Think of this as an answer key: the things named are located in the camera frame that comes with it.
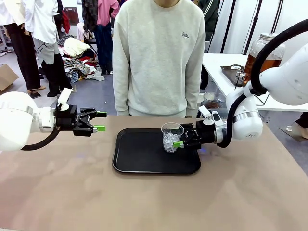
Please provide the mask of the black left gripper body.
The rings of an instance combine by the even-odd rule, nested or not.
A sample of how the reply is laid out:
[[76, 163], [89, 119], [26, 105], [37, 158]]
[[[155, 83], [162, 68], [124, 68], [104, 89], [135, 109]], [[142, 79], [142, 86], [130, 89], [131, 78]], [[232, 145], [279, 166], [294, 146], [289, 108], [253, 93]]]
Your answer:
[[62, 105], [57, 106], [55, 110], [56, 125], [60, 131], [79, 131], [80, 130], [80, 114], [78, 113], [77, 106]]

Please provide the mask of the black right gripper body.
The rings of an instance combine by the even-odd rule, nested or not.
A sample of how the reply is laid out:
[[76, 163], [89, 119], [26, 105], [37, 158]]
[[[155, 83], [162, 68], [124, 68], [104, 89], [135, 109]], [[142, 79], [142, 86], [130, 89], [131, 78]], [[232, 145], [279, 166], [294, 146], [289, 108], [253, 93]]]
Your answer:
[[188, 149], [201, 149], [203, 144], [214, 143], [216, 139], [214, 125], [205, 125], [203, 121], [196, 121], [190, 132], [185, 132], [181, 138], [191, 139], [192, 145]]

